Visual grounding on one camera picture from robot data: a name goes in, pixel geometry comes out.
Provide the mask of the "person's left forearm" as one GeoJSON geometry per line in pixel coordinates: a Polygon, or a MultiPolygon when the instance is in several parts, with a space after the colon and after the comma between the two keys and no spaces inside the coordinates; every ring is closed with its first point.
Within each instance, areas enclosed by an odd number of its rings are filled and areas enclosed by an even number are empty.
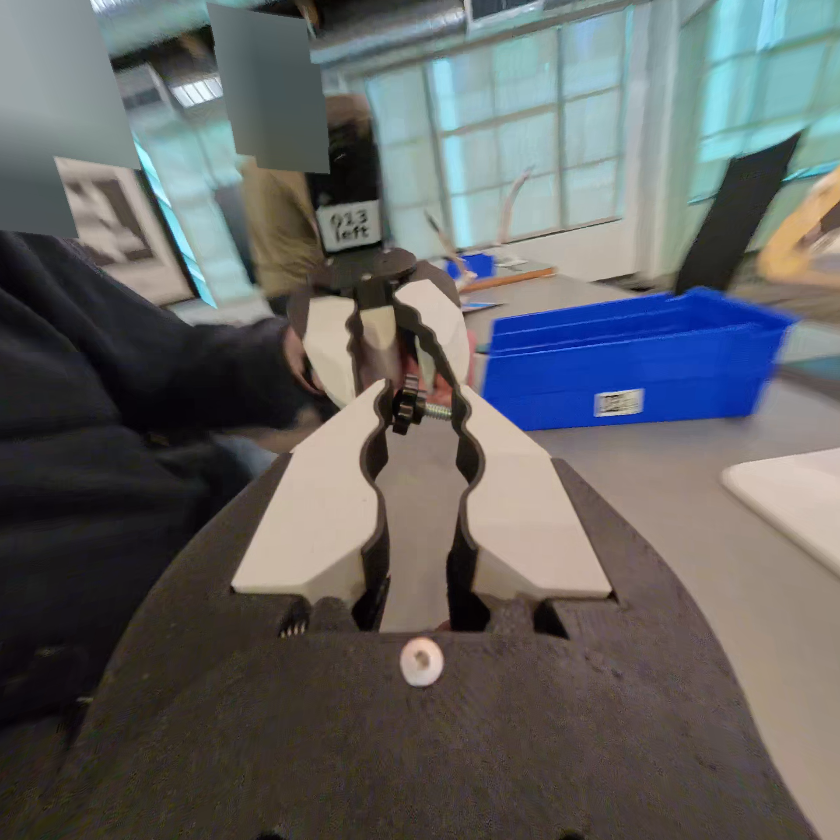
{"type": "Polygon", "coordinates": [[[235,490],[157,434],[290,426],[278,318],[191,325],[63,239],[2,232],[2,534],[193,533],[235,490]]]}

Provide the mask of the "white stand base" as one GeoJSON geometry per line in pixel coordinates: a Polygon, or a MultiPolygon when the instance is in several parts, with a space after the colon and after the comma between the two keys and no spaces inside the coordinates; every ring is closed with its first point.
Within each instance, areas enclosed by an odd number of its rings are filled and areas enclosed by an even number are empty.
{"type": "Polygon", "coordinates": [[[733,465],[722,485],[773,529],[839,575],[839,449],[733,465]]]}

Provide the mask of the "large blue bin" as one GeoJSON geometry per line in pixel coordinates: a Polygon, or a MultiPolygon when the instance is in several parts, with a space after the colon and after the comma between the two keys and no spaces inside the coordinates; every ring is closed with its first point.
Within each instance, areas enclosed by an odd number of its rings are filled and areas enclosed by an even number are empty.
{"type": "Polygon", "coordinates": [[[705,288],[500,318],[481,394],[527,432],[748,417],[796,323],[705,288]]]}

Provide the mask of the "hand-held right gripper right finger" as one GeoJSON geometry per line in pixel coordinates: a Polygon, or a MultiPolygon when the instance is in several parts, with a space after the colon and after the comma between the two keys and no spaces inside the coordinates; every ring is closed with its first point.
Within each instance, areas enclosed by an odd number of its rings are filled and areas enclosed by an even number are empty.
{"type": "Polygon", "coordinates": [[[613,587],[550,455],[472,389],[453,397],[467,481],[450,587],[501,600],[603,600],[613,587]]]}

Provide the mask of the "black chair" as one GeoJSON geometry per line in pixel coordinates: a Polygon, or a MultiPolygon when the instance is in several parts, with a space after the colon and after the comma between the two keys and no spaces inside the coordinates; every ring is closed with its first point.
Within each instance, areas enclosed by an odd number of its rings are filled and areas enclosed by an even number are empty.
{"type": "Polygon", "coordinates": [[[750,241],[782,187],[805,131],[764,150],[732,158],[721,185],[677,272],[673,292],[726,292],[750,241]]]}

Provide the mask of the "framed tag sign board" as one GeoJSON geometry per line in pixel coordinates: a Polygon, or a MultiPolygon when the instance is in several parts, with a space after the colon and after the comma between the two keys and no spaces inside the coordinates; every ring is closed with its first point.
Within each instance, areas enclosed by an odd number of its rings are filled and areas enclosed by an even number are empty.
{"type": "Polygon", "coordinates": [[[106,274],[159,307],[198,297],[145,174],[56,158],[77,241],[106,274]]]}

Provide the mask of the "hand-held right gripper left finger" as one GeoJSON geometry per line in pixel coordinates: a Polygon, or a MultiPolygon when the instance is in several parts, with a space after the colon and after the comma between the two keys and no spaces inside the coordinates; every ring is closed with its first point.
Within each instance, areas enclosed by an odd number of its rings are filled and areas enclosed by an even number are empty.
{"type": "Polygon", "coordinates": [[[232,580],[238,594],[358,601],[389,574],[385,503],[392,388],[377,381],[295,447],[232,580]]]}

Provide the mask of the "black knob screw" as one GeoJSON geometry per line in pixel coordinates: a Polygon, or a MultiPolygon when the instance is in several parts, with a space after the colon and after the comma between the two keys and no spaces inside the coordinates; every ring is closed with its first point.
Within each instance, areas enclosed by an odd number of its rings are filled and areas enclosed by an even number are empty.
{"type": "Polygon", "coordinates": [[[394,393],[392,399],[392,430],[394,434],[405,436],[413,425],[419,425],[425,418],[450,423],[452,409],[447,406],[430,403],[421,387],[418,376],[406,376],[402,388],[394,393]]]}

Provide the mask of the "pale tool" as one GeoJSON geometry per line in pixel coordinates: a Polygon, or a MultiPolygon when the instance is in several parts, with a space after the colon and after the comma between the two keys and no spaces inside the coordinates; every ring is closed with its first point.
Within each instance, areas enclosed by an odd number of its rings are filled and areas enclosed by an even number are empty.
{"type": "Polygon", "coordinates": [[[524,239],[526,237],[525,234],[516,234],[511,236],[511,226],[520,192],[526,184],[526,182],[531,177],[534,169],[534,164],[523,168],[519,173],[518,178],[507,192],[507,195],[500,209],[500,216],[497,226],[497,233],[495,239],[495,247],[497,249],[505,249],[509,246],[511,241],[518,242],[519,240],[524,239]]]}

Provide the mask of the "small blue bin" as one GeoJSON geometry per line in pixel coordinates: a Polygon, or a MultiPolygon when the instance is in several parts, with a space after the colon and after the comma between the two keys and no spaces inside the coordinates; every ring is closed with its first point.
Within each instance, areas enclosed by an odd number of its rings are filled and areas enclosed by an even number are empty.
{"type": "Polygon", "coordinates": [[[497,273],[497,260],[493,253],[477,252],[446,259],[444,269],[455,281],[486,280],[497,273]]]}

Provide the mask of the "person's left hand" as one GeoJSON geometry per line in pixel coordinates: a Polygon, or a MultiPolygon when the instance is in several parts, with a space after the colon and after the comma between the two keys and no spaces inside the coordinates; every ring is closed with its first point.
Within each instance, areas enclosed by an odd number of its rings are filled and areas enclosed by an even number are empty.
{"type": "Polygon", "coordinates": [[[327,394],[319,377],[312,369],[303,341],[291,326],[286,326],[282,350],[287,367],[299,386],[314,396],[325,397],[327,394]]]}

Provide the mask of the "large silver ceiling duct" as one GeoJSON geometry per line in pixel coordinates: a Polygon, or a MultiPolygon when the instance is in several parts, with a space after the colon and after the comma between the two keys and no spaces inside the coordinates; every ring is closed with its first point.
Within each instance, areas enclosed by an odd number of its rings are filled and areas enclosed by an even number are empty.
{"type": "Polygon", "coordinates": [[[199,62],[342,67],[494,43],[639,2],[91,2],[112,60],[178,43],[199,62]]]}

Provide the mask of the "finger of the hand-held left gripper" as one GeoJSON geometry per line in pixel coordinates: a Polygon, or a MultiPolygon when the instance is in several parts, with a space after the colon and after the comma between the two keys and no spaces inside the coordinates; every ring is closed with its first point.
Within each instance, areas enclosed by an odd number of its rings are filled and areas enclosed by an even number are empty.
{"type": "Polygon", "coordinates": [[[394,312],[403,379],[415,376],[428,402],[449,402],[472,384],[474,338],[458,298],[430,279],[413,280],[396,291],[394,312]]]}
{"type": "Polygon", "coordinates": [[[337,407],[351,404],[381,379],[397,386],[396,316],[390,304],[360,309],[347,297],[311,297],[302,344],[337,407]]]}

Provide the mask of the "small wooden table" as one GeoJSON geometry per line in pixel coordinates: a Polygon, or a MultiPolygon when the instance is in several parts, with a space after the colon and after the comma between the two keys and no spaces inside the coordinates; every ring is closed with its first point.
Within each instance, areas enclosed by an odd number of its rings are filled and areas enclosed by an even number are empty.
{"type": "Polygon", "coordinates": [[[519,266],[496,267],[496,273],[489,277],[473,277],[460,283],[461,311],[463,313],[494,308],[500,304],[487,301],[473,301],[479,292],[514,285],[525,281],[540,280],[558,274],[556,266],[526,261],[519,266]]]}

